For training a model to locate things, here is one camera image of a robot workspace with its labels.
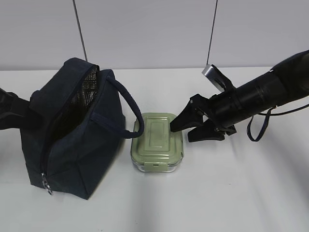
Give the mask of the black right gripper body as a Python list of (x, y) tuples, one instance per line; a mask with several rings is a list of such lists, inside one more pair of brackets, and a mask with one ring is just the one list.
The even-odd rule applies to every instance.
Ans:
[(189, 101), (194, 112), (208, 119), (189, 132), (190, 135), (233, 135), (236, 128), (229, 121), (232, 113), (237, 111), (236, 90), (230, 89), (209, 99), (196, 94)]

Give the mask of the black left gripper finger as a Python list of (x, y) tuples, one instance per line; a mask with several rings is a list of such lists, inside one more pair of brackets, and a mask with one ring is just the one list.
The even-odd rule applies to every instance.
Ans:
[(37, 129), (39, 115), (29, 105), (15, 93), (0, 89), (0, 129)]

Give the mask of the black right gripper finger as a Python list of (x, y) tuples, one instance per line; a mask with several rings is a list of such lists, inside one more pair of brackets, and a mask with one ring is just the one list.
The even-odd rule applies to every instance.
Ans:
[(225, 139), (225, 136), (215, 130), (215, 124), (206, 120), (202, 126), (196, 127), (195, 129), (188, 132), (188, 141), (189, 142), (199, 142), (199, 141), (222, 141)]
[(204, 114), (200, 110), (201, 106), (201, 102), (190, 100), (181, 113), (171, 121), (170, 130), (172, 132), (178, 132), (188, 128), (203, 126)]

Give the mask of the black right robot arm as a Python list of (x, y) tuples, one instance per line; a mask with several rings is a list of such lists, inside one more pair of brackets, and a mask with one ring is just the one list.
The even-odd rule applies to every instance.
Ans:
[(213, 64), (208, 64), (202, 73), (220, 94), (209, 99), (200, 94), (192, 96), (170, 123), (172, 132), (190, 128), (187, 134), (190, 142), (222, 141), (226, 135), (237, 132), (235, 124), (262, 114), (265, 120), (256, 138), (252, 137), (251, 126), (247, 126), (249, 139), (258, 142), (268, 127), (272, 110), (309, 95), (308, 51), (294, 54), (239, 87)]

